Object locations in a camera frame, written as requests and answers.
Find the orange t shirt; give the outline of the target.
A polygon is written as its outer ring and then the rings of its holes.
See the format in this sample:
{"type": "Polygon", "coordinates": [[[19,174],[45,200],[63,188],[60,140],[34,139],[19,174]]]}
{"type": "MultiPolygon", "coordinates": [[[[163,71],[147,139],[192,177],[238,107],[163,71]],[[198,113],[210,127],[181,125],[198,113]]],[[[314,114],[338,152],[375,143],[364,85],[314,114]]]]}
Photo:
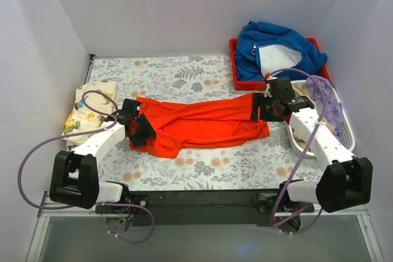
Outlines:
{"type": "Polygon", "coordinates": [[[183,148],[223,148],[268,137],[263,120],[251,121],[252,94],[193,104],[160,102],[138,97],[156,136],[130,149],[175,158],[183,148]]]}

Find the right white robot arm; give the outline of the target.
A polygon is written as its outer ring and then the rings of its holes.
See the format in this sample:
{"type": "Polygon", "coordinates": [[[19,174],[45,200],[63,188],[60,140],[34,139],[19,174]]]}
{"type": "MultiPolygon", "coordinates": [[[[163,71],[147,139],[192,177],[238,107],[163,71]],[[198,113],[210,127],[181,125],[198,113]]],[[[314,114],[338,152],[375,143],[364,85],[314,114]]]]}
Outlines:
{"type": "Polygon", "coordinates": [[[373,166],[358,158],[319,120],[314,104],[296,96],[288,77],[270,80],[267,94],[252,95],[251,120],[286,122],[311,142],[323,175],[317,182],[286,181],[281,185],[278,205],[292,211],[301,202],[318,204],[328,213],[367,204],[371,198],[373,166]]]}

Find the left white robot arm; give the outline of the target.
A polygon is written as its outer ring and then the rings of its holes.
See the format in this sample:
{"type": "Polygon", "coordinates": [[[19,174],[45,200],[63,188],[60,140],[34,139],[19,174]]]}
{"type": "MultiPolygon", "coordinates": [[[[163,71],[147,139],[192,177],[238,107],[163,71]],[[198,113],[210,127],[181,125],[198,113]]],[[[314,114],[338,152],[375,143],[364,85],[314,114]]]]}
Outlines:
{"type": "Polygon", "coordinates": [[[146,110],[146,103],[125,99],[122,109],[105,119],[104,131],[92,135],[71,151],[60,151],[53,165],[50,200],[83,209],[109,203],[116,212],[126,212],[131,204],[128,187],[99,181],[98,166],[124,139],[128,138],[132,147],[139,148],[156,136],[144,115],[146,110]]]}

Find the beige garment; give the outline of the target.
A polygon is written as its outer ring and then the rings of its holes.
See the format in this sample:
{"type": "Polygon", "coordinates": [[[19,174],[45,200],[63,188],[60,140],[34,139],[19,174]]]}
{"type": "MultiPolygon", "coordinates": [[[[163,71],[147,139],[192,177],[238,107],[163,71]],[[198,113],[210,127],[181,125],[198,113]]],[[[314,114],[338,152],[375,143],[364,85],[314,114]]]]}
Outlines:
{"type": "MultiPolygon", "coordinates": [[[[306,96],[313,103],[313,106],[316,107],[316,103],[312,100],[311,94],[308,91],[308,89],[306,88],[304,83],[295,83],[292,85],[292,87],[294,89],[296,97],[306,96]]],[[[303,150],[306,147],[306,141],[296,130],[293,129],[292,132],[293,132],[294,139],[295,139],[296,143],[303,150]]]]}

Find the dinosaur print folded cloth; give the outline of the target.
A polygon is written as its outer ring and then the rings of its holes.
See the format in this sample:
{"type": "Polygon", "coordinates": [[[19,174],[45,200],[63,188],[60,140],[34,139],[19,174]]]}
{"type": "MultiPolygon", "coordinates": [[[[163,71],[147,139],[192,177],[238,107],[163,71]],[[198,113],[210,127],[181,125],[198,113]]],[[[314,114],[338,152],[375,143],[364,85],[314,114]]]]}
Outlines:
{"type": "Polygon", "coordinates": [[[100,129],[105,116],[85,106],[85,102],[100,112],[113,113],[117,82],[111,80],[94,80],[76,90],[73,110],[64,124],[63,135],[83,133],[100,129]]]}

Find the purple garment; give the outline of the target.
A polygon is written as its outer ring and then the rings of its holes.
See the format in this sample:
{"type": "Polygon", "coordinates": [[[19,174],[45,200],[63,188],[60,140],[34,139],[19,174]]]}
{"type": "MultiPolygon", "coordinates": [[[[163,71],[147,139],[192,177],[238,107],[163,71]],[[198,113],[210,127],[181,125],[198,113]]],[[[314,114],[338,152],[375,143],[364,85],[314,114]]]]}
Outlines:
{"type": "Polygon", "coordinates": [[[328,129],[332,134],[339,138],[342,130],[342,125],[344,123],[343,108],[341,102],[338,101],[334,89],[331,83],[317,75],[312,75],[313,79],[307,78],[305,82],[305,87],[311,95],[311,100],[314,101],[318,113],[323,110],[323,96],[321,95],[319,88],[316,86],[314,81],[324,90],[324,94],[327,100],[327,108],[325,111],[323,121],[326,121],[328,129]]]}

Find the blue zip jacket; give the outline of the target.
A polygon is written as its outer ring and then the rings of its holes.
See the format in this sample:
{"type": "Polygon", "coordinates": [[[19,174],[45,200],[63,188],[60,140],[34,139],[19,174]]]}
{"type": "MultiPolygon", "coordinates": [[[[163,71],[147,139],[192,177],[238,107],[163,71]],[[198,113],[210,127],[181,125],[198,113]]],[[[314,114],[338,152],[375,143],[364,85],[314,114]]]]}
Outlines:
{"type": "Polygon", "coordinates": [[[261,81],[267,73],[291,80],[317,75],[327,55],[298,32],[284,26],[250,21],[241,30],[233,51],[236,78],[261,81]]]}

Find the white laundry basket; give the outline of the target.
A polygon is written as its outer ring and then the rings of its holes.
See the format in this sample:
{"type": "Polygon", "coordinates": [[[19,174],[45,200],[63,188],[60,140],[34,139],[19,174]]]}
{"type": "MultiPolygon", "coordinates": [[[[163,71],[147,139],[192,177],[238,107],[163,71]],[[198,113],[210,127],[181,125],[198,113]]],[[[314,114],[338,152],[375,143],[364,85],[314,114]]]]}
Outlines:
{"type": "MultiPolygon", "coordinates": [[[[291,81],[293,89],[299,89],[300,86],[304,85],[306,83],[306,80],[294,80],[291,81]]],[[[336,100],[338,102],[340,101],[340,98],[336,92],[336,90],[333,88],[332,92],[334,93],[336,100]]],[[[346,112],[343,109],[343,116],[344,116],[344,122],[341,124],[341,132],[338,133],[338,139],[340,143],[346,147],[349,151],[353,151],[354,147],[356,145],[356,141],[352,132],[352,128],[349,124],[348,118],[346,116],[346,112]]],[[[294,129],[290,127],[289,124],[286,123],[286,130],[289,135],[289,140],[290,140],[290,145],[294,152],[298,155],[300,155],[303,151],[304,146],[299,145],[300,141],[297,141],[295,136],[294,136],[294,129]]],[[[314,153],[311,152],[311,150],[308,150],[305,155],[306,158],[316,158],[314,153]]]]}

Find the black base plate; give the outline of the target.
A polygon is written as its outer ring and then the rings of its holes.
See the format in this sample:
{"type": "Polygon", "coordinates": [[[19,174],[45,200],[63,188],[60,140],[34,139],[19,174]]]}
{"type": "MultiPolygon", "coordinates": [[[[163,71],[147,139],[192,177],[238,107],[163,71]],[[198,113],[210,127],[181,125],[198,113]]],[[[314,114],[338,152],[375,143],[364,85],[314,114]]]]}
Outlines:
{"type": "Polygon", "coordinates": [[[279,190],[130,191],[126,202],[143,206],[156,225],[268,226],[279,190]]]}

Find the aluminium frame rail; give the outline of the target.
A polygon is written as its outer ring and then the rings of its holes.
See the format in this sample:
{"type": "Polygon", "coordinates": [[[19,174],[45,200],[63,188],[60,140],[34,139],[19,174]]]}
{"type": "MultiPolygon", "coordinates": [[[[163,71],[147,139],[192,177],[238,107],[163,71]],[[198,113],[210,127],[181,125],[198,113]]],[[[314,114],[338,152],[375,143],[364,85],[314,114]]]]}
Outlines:
{"type": "Polygon", "coordinates": [[[383,261],[369,211],[318,207],[278,228],[156,225],[146,209],[64,209],[48,196],[28,261],[383,261]]]}

